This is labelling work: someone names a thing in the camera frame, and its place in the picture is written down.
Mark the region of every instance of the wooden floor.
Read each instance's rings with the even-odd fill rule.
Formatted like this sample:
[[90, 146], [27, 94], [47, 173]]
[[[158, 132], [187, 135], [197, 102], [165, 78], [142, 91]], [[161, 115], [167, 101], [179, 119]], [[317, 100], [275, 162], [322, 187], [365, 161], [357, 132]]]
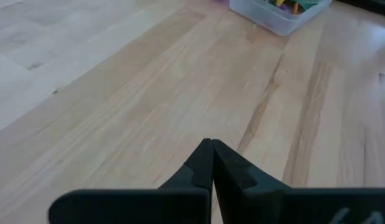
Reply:
[[222, 1], [0, 0], [0, 223], [158, 187], [202, 138], [291, 186], [385, 186], [385, 17], [334, 2], [278, 37]]

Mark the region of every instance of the clear plastic bin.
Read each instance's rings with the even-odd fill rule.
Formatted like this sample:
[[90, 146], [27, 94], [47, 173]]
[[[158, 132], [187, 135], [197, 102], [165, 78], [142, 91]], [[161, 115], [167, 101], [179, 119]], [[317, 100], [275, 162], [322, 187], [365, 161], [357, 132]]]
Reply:
[[327, 8], [332, 0], [323, 0], [299, 15], [293, 15], [264, 0], [230, 0], [230, 8], [271, 30], [285, 36]]

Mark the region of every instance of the black robotic claw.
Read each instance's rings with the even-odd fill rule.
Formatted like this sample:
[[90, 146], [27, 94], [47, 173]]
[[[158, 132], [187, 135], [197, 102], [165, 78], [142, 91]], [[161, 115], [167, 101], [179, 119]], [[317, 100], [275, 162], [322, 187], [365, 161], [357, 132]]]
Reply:
[[385, 223], [385, 189], [292, 189], [216, 139], [158, 189], [76, 190], [52, 204], [49, 221], [210, 223], [212, 181], [225, 224]]

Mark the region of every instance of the plastic container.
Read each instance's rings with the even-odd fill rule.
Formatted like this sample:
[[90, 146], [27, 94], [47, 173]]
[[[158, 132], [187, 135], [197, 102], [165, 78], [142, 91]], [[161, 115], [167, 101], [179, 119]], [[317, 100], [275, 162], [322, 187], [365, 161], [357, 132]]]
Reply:
[[230, 8], [255, 23], [285, 36], [327, 8], [332, 0], [322, 0], [299, 15], [293, 15], [264, 0], [230, 0]]

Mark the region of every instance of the wood grain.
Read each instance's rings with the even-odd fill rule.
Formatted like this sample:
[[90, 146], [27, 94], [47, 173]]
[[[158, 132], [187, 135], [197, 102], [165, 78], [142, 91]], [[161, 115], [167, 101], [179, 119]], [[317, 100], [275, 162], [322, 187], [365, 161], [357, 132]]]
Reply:
[[278, 37], [222, 1], [0, 1], [0, 223], [158, 187], [202, 138], [291, 186], [385, 186], [385, 18], [333, 2]]

